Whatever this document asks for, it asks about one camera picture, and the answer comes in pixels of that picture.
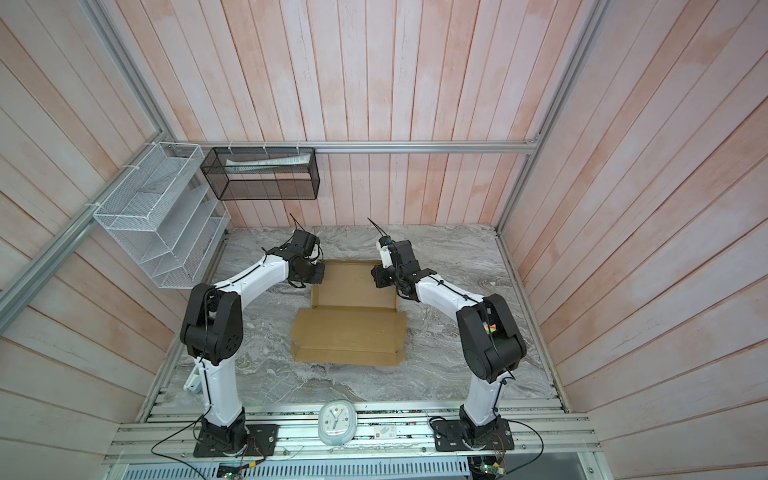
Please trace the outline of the brown cardboard box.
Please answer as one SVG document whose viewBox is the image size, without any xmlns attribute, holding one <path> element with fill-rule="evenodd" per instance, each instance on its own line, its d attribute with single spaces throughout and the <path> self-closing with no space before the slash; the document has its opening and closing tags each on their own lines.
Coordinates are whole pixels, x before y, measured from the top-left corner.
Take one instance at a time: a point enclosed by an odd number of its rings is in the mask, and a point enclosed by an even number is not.
<svg viewBox="0 0 768 480">
<path fill-rule="evenodd" d="M 372 261 L 325 262 L 312 286 L 311 306 L 293 322 L 291 354 L 297 363 L 396 367 L 405 357 L 406 314 L 393 286 L 378 288 Z"/>
</svg>

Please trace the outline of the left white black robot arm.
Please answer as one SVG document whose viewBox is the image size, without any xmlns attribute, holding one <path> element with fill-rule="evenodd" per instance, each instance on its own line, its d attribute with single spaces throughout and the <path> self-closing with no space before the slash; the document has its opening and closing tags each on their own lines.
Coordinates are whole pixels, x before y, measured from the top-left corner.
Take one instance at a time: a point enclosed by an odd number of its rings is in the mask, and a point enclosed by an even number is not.
<svg viewBox="0 0 768 480">
<path fill-rule="evenodd" d="M 193 287 L 180 341 L 195 359 L 205 399 L 196 456 L 236 456 L 247 450 L 249 432 L 234 361 L 244 339 L 243 309 L 284 281 L 295 288 L 319 284 L 324 269 L 319 238 L 297 228 L 252 266 L 216 284 Z"/>
</svg>

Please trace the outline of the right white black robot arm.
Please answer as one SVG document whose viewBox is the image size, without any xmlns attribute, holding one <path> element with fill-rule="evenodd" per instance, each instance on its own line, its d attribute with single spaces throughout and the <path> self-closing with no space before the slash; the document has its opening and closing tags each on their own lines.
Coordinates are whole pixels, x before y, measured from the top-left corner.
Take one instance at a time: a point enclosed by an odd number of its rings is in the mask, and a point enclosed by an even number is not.
<svg viewBox="0 0 768 480">
<path fill-rule="evenodd" d="M 459 408 L 459 419 L 435 422 L 436 448 L 441 451 L 484 448 L 504 436 L 506 421 L 497 408 L 503 383 L 512 377 L 527 346 L 506 300 L 499 294 L 482 297 L 451 284 L 420 266 L 408 240 L 384 234 L 376 242 L 381 262 L 372 277 L 378 288 L 394 287 L 402 299 L 436 308 L 457 324 L 461 349 L 473 377 Z"/>
</svg>

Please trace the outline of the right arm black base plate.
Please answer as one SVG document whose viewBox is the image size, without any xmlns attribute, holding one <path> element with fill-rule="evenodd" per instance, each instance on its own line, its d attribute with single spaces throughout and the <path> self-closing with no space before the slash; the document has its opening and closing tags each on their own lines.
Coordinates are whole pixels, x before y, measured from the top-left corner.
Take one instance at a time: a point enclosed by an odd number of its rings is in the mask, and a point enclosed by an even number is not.
<svg viewBox="0 0 768 480">
<path fill-rule="evenodd" d="M 429 418 L 428 425 L 439 452 L 495 450 L 504 453 L 515 448 L 509 422 L 502 418 L 475 427 L 469 420 L 436 416 Z"/>
</svg>

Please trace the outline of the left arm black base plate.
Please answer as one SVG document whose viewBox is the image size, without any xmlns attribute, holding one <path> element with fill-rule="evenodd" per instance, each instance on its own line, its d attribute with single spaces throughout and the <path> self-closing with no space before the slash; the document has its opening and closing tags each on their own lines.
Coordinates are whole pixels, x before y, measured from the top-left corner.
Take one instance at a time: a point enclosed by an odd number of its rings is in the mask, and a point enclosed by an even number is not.
<svg viewBox="0 0 768 480">
<path fill-rule="evenodd" d="M 277 424 L 233 424 L 230 427 L 219 427 L 204 423 L 193 456 L 269 457 L 274 454 L 278 431 Z"/>
</svg>

